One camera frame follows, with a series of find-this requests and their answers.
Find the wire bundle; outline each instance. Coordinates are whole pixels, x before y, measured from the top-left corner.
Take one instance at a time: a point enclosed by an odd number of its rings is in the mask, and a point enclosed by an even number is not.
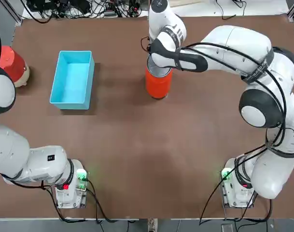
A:
[[[122,3],[121,0],[119,0],[117,3],[115,1],[107,1],[107,0],[101,0],[100,2],[97,2],[96,0],[87,0],[87,1],[90,3],[90,13],[88,14],[82,14],[79,10],[76,11],[75,8],[73,8],[73,11],[75,12],[75,14],[72,14],[72,11],[71,11],[72,7],[70,5],[58,4],[58,2],[55,1],[55,9],[51,10],[50,15],[43,12],[46,16],[49,17],[48,20],[40,21],[32,15],[28,7],[23,3],[23,0],[20,0],[21,4],[24,6],[28,14],[36,22],[41,24],[48,23],[52,18],[57,18],[57,19],[58,18],[68,18],[68,19],[97,18],[97,17],[101,17],[103,13],[109,10],[114,11],[118,15],[118,17],[138,17],[141,14],[141,10],[138,13],[139,5],[133,2],[133,0],[130,0],[129,4]]]

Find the black band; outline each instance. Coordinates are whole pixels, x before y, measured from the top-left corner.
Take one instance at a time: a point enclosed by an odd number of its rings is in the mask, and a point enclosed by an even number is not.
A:
[[[175,60],[176,68],[177,68],[178,70],[183,71],[183,69],[182,69],[182,67],[181,67],[181,64],[180,64],[180,51],[181,51],[181,48],[182,48],[182,47],[178,47],[178,48],[176,49],[176,53],[178,53],[178,56],[177,56],[174,60]]]
[[[282,152],[282,151],[279,151],[277,149],[274,149],[272,146],[271,146],[271,143],[266,143],[266,147],[269,151],[273,152],[274,154],[282,157],[282,158],[294,158],[294,153],[286,153],[286,152]]]
[[[253,83],[268,69],[269,65],[273,61],[273,58],[274,52],[273,49],[271,49],[265,56],[263,62],[261,62],[251,74],[248,76],[242,76],[241,79],[247,84]]]
[[[248,176],[247,171],[245,170],[245,162],[243,162],[241,166],[242,166],[243,174],[244,174],[245,177],[246,177],[246,180],[247,180],[247,181],[251,181],[251,178]]]
[[[244,156],[238,157],[235,159],[235,167],[239,164],[240,160],[244,158]],[[246,189],[251,189],[252,188],[252,184],[250,180],[247,180],[244,176],[242,176],[239,173],[239,168],[235,169],[235,176],[237,181],[239,182],[239,184],[241,184],[244,188]]]
[[[159,39],[155,39],[151,46],[150,46],[150,54],[152,55],[153,53],[159,54],[165,58],[173,59],[173,60],[181,60],[185,62],[189,62],[195,65],[195,69],[186,69],[183,67],[183,70],[185,71],[191,71],[191,72],[204,72],[208,69],[208,62],[207,60],[200,55],[197,54],[189,54],[189,53],[180,53],[176,51],[169,51],[167,50],[163,44],[159,41]],[[165,66],[162,68],[176,68],[176,66]]]
[[[179,43],[178,36],[176,35],[176,33],[175,33],[172,29],[170,29],[170,28],[168,28],[168,27],[164,27],[164,28],[161,30],[161,32],[165,32],[166,34],[168,34],[168,35],[171,37],[171,39],[172,39],[172,40],[174,41],[174,43],[175,43],[176,49],[177,49],[178,47],[180,47],[180,43]]]
[[[69,185],[74,177],[74,164],[70,159],[68,159],[68,161],[70,164],[70,174],[69,174],[68,179],[64,183],[62,183],[61,185],[56,185],[57,189],[59,189],[59,190],[62,190],[64,185]]]

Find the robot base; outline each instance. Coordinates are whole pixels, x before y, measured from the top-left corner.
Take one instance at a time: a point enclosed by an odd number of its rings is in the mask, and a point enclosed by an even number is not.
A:
[[[79,174],[84,172],[87,178],[87,173],[80,161],[76,159],[71,161],[74,166],[74,176],[71,183],[64,186],[63,189],[56,187],[56,200],[59,209],[85,208],[86,205],[87,182],[79,180]]]
[[[225,180],[221,184],[221,194],[223,200],[223,206],[226,208],[245,208],[250,201],[254,189],[243,187],[236,178],[235,172],[232,172],[227,176],[235,167],[235,158],[229,159],[225,167],[221,171],[221,178],[225,177]],[[254,197],[252,198],[249,208],[253,207]]]

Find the red object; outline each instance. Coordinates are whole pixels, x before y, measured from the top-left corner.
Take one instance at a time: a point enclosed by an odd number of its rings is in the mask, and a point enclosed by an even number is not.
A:
[[[153,76],[146,68],[146,89],[147,92],[155,99],[165,97],[170,90],[172,70],[164,77]]]
[[[2,46],[0,68],[6,71],[13,82],[16,82],[23,75],[26,64],[10,46]]]

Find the green led light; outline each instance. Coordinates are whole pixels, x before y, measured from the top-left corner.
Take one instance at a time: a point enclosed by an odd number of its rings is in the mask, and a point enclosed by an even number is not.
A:
[[[85,169],[77,169],[77,178],[78,179],[84,179],[84,178],[87,178],[87,172]]]
[[[222,170],[222,178],[224,179],[224,180],[229,180],[230,179],[230,174],[229,174],[229,172],[230,171],[232,171],[232,169],[231,168],[224,168],[223,170]]]

